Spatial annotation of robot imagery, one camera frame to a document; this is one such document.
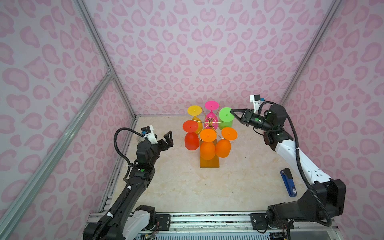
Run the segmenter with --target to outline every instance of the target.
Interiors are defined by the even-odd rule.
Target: pink leopard print wall
[[[383,13],[346,1],[286,106],[303,152],[347,185],[345,240],[384,237]]]
[[[70,0],[0,3],[0,218],[106,69]]]
[[[330,5],[316,0],[86,0],[137,114],[250,94],[279,101]]]
[[[10,239],[77,239],[96,212],[117,159],[113,135],[131,121],[111,83]],[[119,134],[119,147],[126,134]]]

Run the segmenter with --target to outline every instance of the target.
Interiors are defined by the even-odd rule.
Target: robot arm
[[[138,198],[145,191],[155,174],[154,165],[161,151],[173,147],[172,131],[164,135],[165,140],[156,140],[153,127],[141,129],[145,141],[137,145],[135,164],[129,179],[116,202],[98,223],[89,223],[83,234],[84,240],[132,240],[143,229],[151,229],[155,225],[156,212],[154,207],[139,206],[132,217],[129,214]]]
[[[295,141],[283,128],[285,121],[289,119],[285,108],[273,102],[262,103],[263,100],[259,95],[251,95],[250,102],[255,109],[232,109],[231,113],[242,124],[265,131],[263,134],[265,144],[283,157],[297,175],[302,177],[304,183],[307,180],[308,187],[298,201],[270,205],[266,214],[266,223],[269,226],[279,226],[287,219],[293,219],[330,226],[331,217],[343,213],[345,184],[340,179],[333,180],[299,148],[296,148]],[[262,107],[266,103],[272,105],[264,115],[261,115]]]
[[[296,164],[295,142],[290,139],[283,140],[281,143],[279,142],[276,145],[275,151],[290,165],[291,169],[296,172],[297,176],[300,176],[299,169],[297,168]],[[304,170],[304,174],[310,184],[315,184],[315,182],[329,182],[331,177],[323,172],[320,168],[318,168],[307,157],[307,155],[303,153],[302,150],[300,150],[300,162]]]

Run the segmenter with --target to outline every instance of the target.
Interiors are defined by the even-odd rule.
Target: orange acrylic base
[[[220,167],[220,163],[218,161],[218,156],[215,155],[210,160],[205,160],[200,157],[200,168],[218,168]]]

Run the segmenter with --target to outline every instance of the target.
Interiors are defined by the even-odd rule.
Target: blue stapler
[[[280,171],[281,177],[283,178],[285,187],[287,188],[290,197],[297,196],[295,184],[293,183],[293,177],[289,168],[284,168]]]

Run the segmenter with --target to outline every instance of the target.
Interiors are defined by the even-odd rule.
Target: cable
[[[129,159],[128,159],[122,152],[120,152],[119,147],[118,147],[118,144],[117,144],[117,139],[118,139],[119,132],[121,132],[121,131],[123,131],[123,130],[130,131],[130,132],[132,132],[132,133],[134,133],[134,134],[136,134],[136,135],[139,135],[140,137],[144,137],[144,135],[141,134],[141,133],[136,132],[136,131],[133,130],[133,129],[130,129],[130,128],[127,128],[127,127],[122,127],[122,128],[119,128],[119,129],[116,131],[115,135],[113,136],[113,146],[115,147],[116,152],[120,155],[120,157],[124,158],[125,161],[127,161],[128,166],[131,166],[131,167],[132,167],[132,163],[129,161]]]
[[[268,230],[268,224],[265,224],[265,230],[263,231],[263,232],[260,232],[257,228],[256,228],[256,231],[258,231],[259,233],[261,233],[261,234],[264,234],[264,233],[266,233],[266,231]]]
[[[257,132],[256,129],[255,129],[255,127],[253,127],[253,131],[254,131],[255,133],[261,135],[261,136],[264,136],[264,134]]]
[[[283,222],[283,225],[281,226],[281,228],[283,229],[283,233],[284,233],[284,228],[285,228],[285,232],[288,232],[287,231],[287,226],[285,225],[284,222]]]
[[[124,178],[123,178],[123,181],[128,184],[128,175],[129,175],[129,172],[131,171],[131,166],[128,166],[128,170],[127,170],[127,173],[125,174]]]
[[[149,234],[149,235],[146,234],[146,235],[150,236],[150,235],[152,235],[154,232],[157,231],[157,229],[159,228],[159,224],[160,224],[160,223],[159,223],[158,221],[156,221],[155,224],[156,224],[156,228],[155,228],[155,230],[153,230],[153,232],[152,232],[151,234]]]
[[[294,127],[294,125],[292,123],[292,120],[291,120],[290,116],[287,115],[287,118],[288,118],[289,124],[291,125],[293,136],[295,138],[295,144],[296,144],[296,164],[297,164],[297,168],[299,169],[300,176],[303,179],[303,181],[304,181],[305,185],[307,186],[308,190],[312,194],[313,198],[316,200],[317,205],[319,206],[321,211],[324,213],[325,219],[327,220],[327,222],[323,222],[323,221],[320,221],[320,220],[316,221],[316,222],[321,224],[321,225],[323,225],[323,226],[330,227],[332,225],[331,216],[329,215],[329,213],[325,209],[324,204],[322,203],[322,201],[320,200],[319,196],[317,195],[317,193],[313,189],[312,185],[308,182],[308,179],[307,179],[307,177],[304,174],[304,171],[303,171],[303,168],[301,167],[301,162],[300,162],[300,148],[299,148],[299,140],[298,140],[298,137],[297,137],[297,133],[296,133],[295,127]]]
[[[290,220],[288,222],[288,226],[286,227],[287,229],[287,238],[288,240],[291,240],[291,225],[293,224],[293,220]]]
[[[124,190],[124,196],[123,198],[121,199],[121,201],[119,201],[115,207],[113,207],[112,209],[109,210],[108,214],[107,214],[107,217],[104,219],[104,221],[101,222],[99,228],[95,231],[95,233],[93,234],[92,236],[92,240],[99,240],[99,236],[101,234],[101,232],[104,230],[104,228],[107,226],[107,224],[110,222],[110,220],[113,218],[113,216],[116,214],[116,212],[119,210],[119,208],[121,207],[121,205],[123,204],[123,202],[125,201],[125,199],[128,197],[128,194],[129,192],[131,191],[131,188],[130,186],[128,186],[127,188],[125,188]]]
[[[267,103],[269,103],[269,104],[277,104],[277,103],[274,103],[274,102],[271,102],[271,101],[265,101],[265,102],[263,102],[262,104],[260,104],[260,106],[259,106],[259,110],[257,110],[257,115],[260,115],[260,113],[262,112],[263,106],[264,106],[265,104],[267,104]]]

